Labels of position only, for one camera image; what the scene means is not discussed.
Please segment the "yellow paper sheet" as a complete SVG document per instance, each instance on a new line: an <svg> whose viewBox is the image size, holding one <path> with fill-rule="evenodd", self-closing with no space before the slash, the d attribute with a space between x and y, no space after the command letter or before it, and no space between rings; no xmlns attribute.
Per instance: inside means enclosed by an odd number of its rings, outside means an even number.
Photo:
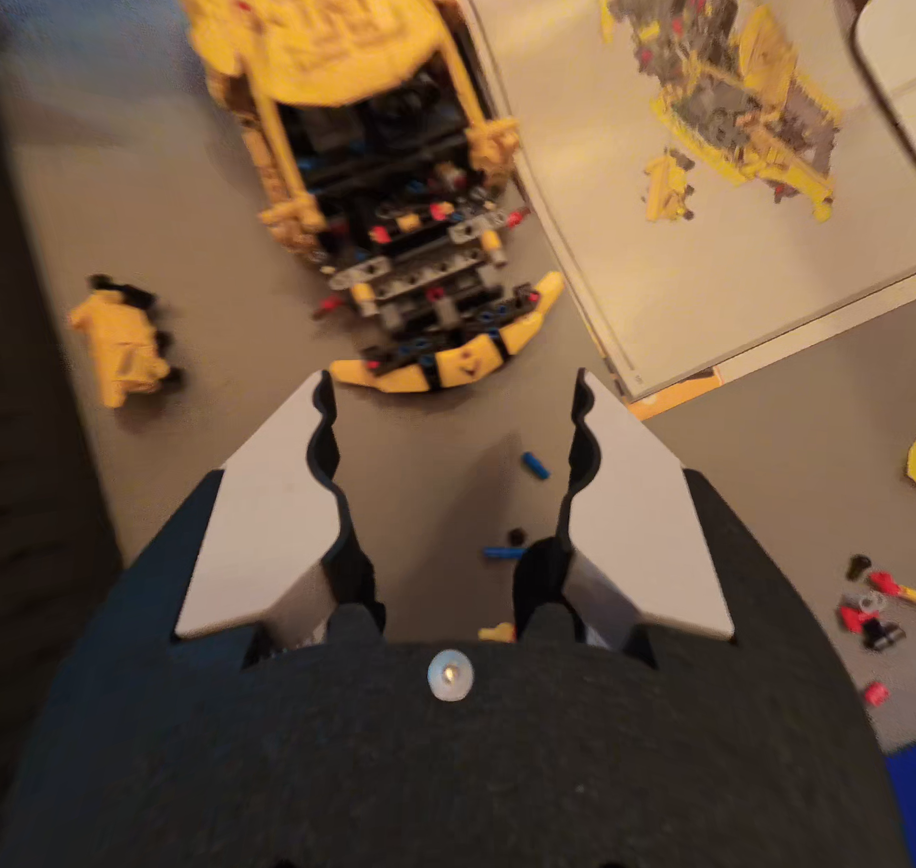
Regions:
<svg viewBox="0 0 916 868"><path fill-rule="evenodd" d="M645 422L706 393L712 393L722 384L718 368L712 367L641 399L625 401L625 406L635 418Z"/></svg>

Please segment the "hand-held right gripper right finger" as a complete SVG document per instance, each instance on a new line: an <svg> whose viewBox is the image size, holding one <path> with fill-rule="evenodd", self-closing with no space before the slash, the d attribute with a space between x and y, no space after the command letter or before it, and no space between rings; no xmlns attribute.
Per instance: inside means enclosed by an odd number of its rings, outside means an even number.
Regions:
<svg viewBox="0 0 916 868"><path fill-rule="evenodd" d="M590 371L577 372L555 533L517 564L519 638L554 613L574 640L630 650L647 627L730 642L735 624L681 462Z"/></svg>

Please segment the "yellow brick car model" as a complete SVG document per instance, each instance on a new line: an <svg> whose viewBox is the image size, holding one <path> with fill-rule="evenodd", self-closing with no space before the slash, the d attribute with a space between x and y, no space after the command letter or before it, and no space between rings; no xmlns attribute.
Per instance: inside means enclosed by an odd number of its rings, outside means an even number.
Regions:
<svg viewBox="0 0 916 868"><path fill-rule="evenodd" d="M330 373L381 393L481 381L543 326L559 272L507 289L518 122L481 100L457 0L177 0L240 130L272 237L380 341Z"/></svg>

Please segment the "scattered coloured brick pieces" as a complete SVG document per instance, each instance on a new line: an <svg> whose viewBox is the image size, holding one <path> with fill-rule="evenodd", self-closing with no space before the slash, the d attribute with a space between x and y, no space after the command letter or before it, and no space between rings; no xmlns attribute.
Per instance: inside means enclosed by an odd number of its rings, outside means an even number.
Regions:
<svg viewBox="0 0 916 868"><path fill-rule="evenodd" d="M530 451L522 454L521 463L539 481L545 481L551 476L543 462ZM509 532L507 540L508 546L485 547L483 556L489 560L516 562L517 575L521 565L519 561L531 550L526 544L527 533L524 529L514 528ZM863 647L878 653L886 651L903 637L898 624L882 620L887 599L893 598L914 604L914 588L901 586L889 573L873 570L870 566L870 559L863 554L851 558L847 577L854 580L865 575L873 590L851 599L844 599L839 604L837 613L847 632L858 635L863 641ZM518 639L518 628L512 622L500 622L496 626L479 629L477 637L481 641L514 643ZM873 680L861 691L861 697L868 708L877 709L890 699L890 691L885 683Z"/></svg>

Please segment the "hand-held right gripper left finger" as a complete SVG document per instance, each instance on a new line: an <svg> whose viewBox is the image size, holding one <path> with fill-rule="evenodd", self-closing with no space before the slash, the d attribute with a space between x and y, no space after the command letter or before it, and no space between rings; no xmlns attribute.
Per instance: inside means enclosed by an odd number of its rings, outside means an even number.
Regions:
<svg viewBox="0 0 916 868"><path fill-rule="evenodd" d="M255 626L274 643L382 641L375 570L334 480L336 417L318 371L224 462L178 639Z"/></svg>

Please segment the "yellow brick panel piece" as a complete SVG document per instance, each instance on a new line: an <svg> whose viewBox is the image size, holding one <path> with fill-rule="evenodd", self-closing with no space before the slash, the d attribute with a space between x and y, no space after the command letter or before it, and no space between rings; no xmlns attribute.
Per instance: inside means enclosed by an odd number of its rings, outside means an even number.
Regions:
<svg viewBox="0 0 916 868"><path fill-rule="evenodd" d="M85 339L103 407L118 410L132 396L182 387L184 370L167 360L174 338L154 321L157 296L106 274L89 276L87 285L68 324Z"/></svg>

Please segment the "open instruction booklet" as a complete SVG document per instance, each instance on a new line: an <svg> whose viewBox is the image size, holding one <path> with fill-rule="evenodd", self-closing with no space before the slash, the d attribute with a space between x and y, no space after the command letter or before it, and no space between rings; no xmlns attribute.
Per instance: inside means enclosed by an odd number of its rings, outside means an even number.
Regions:
<svg viewBox="0 0 916 868"><path fill-rule="evenodd" d="M641 399L717 367L723 384L914 303L914 162L854 62L839 0L762 0L843 110L838 198L818 222L708 165L694 219L645 217L647 163L675 145L597 0L460 0L520 177L598 347Z"/></svg>

